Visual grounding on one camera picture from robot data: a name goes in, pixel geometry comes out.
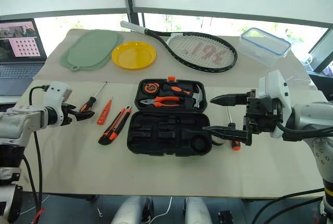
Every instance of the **table surface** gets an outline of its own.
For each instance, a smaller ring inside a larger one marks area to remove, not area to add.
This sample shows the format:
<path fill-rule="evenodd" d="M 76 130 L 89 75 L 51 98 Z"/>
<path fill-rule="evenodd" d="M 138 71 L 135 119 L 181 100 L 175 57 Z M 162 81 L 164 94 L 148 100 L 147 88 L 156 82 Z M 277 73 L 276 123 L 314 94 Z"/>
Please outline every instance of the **table surface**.
<path fill-rule="evenodd" d="M 49 84 L 34 81 L 32 86 Z M 68 82 L 73 92 L 68 103 L 82 105 L 101 83 Z M 207 98 L 225 93 L 247 92 L 248 88 L 206 87 Z M 43 161 L 44 191 L 50 193 L 112 195 L 186 195 L 222 197 L 278 197 L 322 187 L 311 150 L 304 142 L 271 139 L 268 133 L 253 135 L 252 146 L 242 145 L 235 152 L 226 142 L 214 146 L 204 156 L 154 157 L 136 155 L 126 145 L 129 120 L 118 138 L 108 146 L 97 143 L 106 128 L 96 124 L 108 99 L 113 96 L 107 124 L 121 107 L 132 104 L 136 84 L 107 84 L 94 105 L 97 114 L 86 121 L 38 132 Z M 292 103 L 324 101 L 320 91 L 292 90 Z M 27 104 L 28 93 L 18 104 Z M 36 91 L 33 101 L 43 103 L 43 92 Z M 227 125 L 225 108 L 209 104 L 204 112 L 211 125 Z M 244 106 L 231 107 L 230 113 L 241 128 Z M 37 159 L 31 138 L 25 151 L 37 180 Z M 29 190 L 24 168 L 20 184 Z"/>
<path fill-rule="evenodd" d="M 143 70 L 129 71 L 108 62 L 96 71 L 71 72 L 60 66 L 59 57 L 85 30 L 70 30 L 65 40 L 46 61 L 35 81 L 19 100 L 28 103 L 32 86 L 49 84 L 50 80 L 65 81 L 73 92 L 68 103 L 82 106 L 101 86 L 110 83 L 98 96 L 93 118 L 38 132 L 43 162 L 44 192 L 113 195 L 181 195 L 217 197 L 279 197 L 291 192 L 321 188 L 322 179 L 317 171 L 311 150 L 304 142 L 284 142 L 272 139 L 268 133 L 253 135 L 252 146 L 242 145 L 235 152 L 228 143 L 214 146 L 204 156 L 154 157 L 136 155 L 126 145 L 129 120 L 117 139 L 108 146 L 97 140 L 105 128 L 127 104 L 134 106 L 137 84 L 142 79 L 166 78 L 197 80 L 205 85 L 207 100 L 221 94 L 244 93 L 256 88 L 258 79 L 279 69 L 290 85 L 293 104 L 325 101 L 322 92 L 309 85 L 310 78 L 303 66 L 290 52 L 273 68 L 242 55 L 236 66 L 223 73 L 211 74 L 192 70 L 174 60 L 155 39 L 135 32 L 121 32 L 124 42 L 144 41 L 157 50 L 157 59 Z M 237 37 L 223 37 L 235 47 Z M 97 118 L 113 96 L 112 109 L 105 126 L 96 124 Z M 34 92 L 34 104 L 42 105 L 43 92 Z M 242 128 L 244 106 L 231 107 L 230 113 L 238 129 Z M 225 108 L 208 104 L 206 114 L 211 125 L 227 125 Z M 31 138 L 25 155 L 38 185 L 37 158 Z M 31 190 L 28 174 L 23 166 L 20 184 Z"/>

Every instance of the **yellow plate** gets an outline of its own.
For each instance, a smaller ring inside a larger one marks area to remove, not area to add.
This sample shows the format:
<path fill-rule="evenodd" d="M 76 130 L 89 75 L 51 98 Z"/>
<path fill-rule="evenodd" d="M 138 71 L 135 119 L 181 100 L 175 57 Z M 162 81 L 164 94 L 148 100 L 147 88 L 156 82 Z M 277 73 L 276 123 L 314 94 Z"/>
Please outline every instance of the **yellow plate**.
<path fill-rule="evenodd" d="M 156 58 L 153 46 L 144 42 L 128 42 L 120 44 L 112 51 L 112 60 L 124 69 L 142 69 Z"/>

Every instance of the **plastic food container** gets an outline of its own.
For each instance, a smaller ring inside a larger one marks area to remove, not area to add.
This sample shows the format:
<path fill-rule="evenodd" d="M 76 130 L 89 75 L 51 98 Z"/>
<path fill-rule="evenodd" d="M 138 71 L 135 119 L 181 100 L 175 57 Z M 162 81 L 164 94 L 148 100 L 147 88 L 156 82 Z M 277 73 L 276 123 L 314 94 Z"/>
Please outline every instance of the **plastic food container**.
<path fill-rule="evenodd" d="M 271 67 L 281 57 L 285 57 L 290 48 L 291 44 L 286 40 L 250 28 L 240 36 L 237 51 Z"/>

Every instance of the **tennis racket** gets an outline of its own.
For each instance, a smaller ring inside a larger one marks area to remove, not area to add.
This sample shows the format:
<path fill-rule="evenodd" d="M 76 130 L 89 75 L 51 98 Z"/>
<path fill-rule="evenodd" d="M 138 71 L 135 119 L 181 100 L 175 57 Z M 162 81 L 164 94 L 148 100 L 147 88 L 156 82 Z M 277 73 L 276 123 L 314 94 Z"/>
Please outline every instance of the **tennis racket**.
<path fill-rule="evenodd" d="M 121 21 L 120 25 L 152 36 L 160 41 L 177 61 L 196 70 L 223 72 L 234 67 L 237 61 L 235 48 L 213 35 L 197 32 L 159 32 L 126 21 Z M 169 36 L 169 39 L 165 42 L 161 36 Z"/>

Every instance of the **green cutting board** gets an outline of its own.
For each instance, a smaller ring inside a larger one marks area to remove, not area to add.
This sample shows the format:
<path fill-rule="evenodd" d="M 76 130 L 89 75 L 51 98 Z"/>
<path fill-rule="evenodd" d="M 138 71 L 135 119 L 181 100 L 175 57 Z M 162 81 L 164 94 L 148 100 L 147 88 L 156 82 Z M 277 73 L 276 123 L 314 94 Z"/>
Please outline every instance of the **green cutting board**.
<path fill-rule="evenodd" d="M 72 71 L 96 70 L 109 60 L 113 49 L 122 43 L 122 35 L 109 30 L 92 30 L 60 57 L 60 64 Z"/>

